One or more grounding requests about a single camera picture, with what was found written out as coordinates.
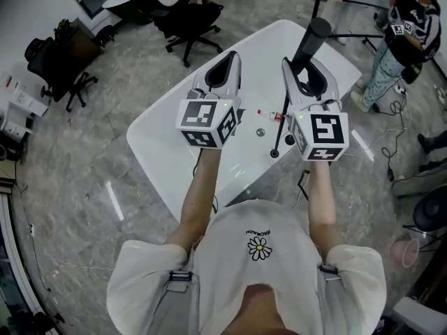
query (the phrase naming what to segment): black office chair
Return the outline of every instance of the black office chair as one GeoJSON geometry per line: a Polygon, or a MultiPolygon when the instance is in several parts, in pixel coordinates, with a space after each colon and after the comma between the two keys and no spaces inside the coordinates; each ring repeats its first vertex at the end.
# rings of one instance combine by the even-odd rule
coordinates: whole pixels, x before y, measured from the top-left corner
{"type": "Polygon", "coordinates": [[[420,252],[433,252],[435,249],[423,250],[437,241],[442,241],[446,233],[440,237],[428,232],[434,232],[447,227],[447,185],[442,185],[421,198],[413,210],[414,225],[404,225],[403,228],[422,233],[432,238],[432,241],[420,248],[420,252]]]}
{"type": "Polygon", "coordinates": [[[98,78],[88,78],[89,73],[83,72],[76,81],[80,73],[78,65],[51,37],[45,41],[38,38],[32,40],[25,51],[25,59],[28,61],[28,70],[48,84],[48,89],[42,87],[41,97],[51,96],[55,102],[59,102],[69,92],[67,112],[71,112],[70,104],[75,95],[78,96],[81,106],[85,107],[80,91],[90,82],[97,83],[98,78]]]}
{"type": "Polygon", "coordinates": [[[199,5],[189,3],[189,0],[179,0],[173,6],[164,6],[158,0],[137,0],[137,4],[141,11],[153,19],[155,26],[164,32],[166,38],[175,37],[166,45],[168,52],[172,52],[174,46],[186,42],[183,56],[185,67],[191,65],[188,62],[188,56],[196,41],[214,46],[218,53],[223,52],[217,43],[202,37],[203,34],[211,30],[221,31],[218,26],[214,25],[221,14],[216,4],[199,5]]]}

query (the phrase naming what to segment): white t-shirt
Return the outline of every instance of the white t-shirt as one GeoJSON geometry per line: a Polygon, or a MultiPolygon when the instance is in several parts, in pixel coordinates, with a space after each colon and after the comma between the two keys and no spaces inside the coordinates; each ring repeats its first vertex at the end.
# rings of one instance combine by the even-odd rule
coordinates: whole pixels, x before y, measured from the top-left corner
{"type": "MultiPolygon", "coordinates": [[[[107,298],[109,314],[122,334],[145,334],[160,273],[181,269],[187,261],[186,252],[176,245],[123,245],[107,298]]],[[[220,335],[237,315],[247,286],[266,284],[287,329],[323,335],[316,292],[321,262],[289,210],[261,200],[226,207],[212,218],[193,255],[193,272],[200,279],[200,333],[220,335]]],[[[341,245],[329,252],[326,264],[338,268],[355,299],[362,317],[358,335],[371,335],[386,301],[381,256],[370,248],[341,245]]]]}

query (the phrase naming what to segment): black cylinder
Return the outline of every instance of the black cylinder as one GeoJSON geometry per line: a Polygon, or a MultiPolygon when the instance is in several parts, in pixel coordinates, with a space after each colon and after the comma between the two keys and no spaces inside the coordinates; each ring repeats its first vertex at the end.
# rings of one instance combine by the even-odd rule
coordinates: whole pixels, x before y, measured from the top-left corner
{"type": "Polygon", "coordinates": [[[292,60],[293,72],[299,75],[309,63],[331,32],[329,22],[321,17],[315,17],[307,27],[300,46],[292,60]]]}

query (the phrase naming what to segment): pink bucket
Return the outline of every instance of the pink bucket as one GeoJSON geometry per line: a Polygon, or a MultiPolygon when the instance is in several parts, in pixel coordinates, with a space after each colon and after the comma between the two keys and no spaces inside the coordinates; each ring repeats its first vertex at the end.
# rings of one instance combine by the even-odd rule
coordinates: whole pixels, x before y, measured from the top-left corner
{"type": "Polygon", "coordinates": [[[418,259],[419,240],[396,241],[391,247],[391,258],[404,268],[411,267],[418,259]]]}

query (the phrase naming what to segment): light blue jeans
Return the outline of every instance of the light blue jeans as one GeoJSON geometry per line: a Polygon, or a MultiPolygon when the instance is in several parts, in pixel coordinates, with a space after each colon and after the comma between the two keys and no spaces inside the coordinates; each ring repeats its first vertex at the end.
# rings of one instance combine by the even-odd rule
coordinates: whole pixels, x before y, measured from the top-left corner
{"type": "Polygon", "coordinates": [[[404,69],[405,67],[397,62],[383,40],[374,58],[371,79],[362,98],[363,105],[370,109],[385,94],[386,90],[400,78],[404,69]]]}

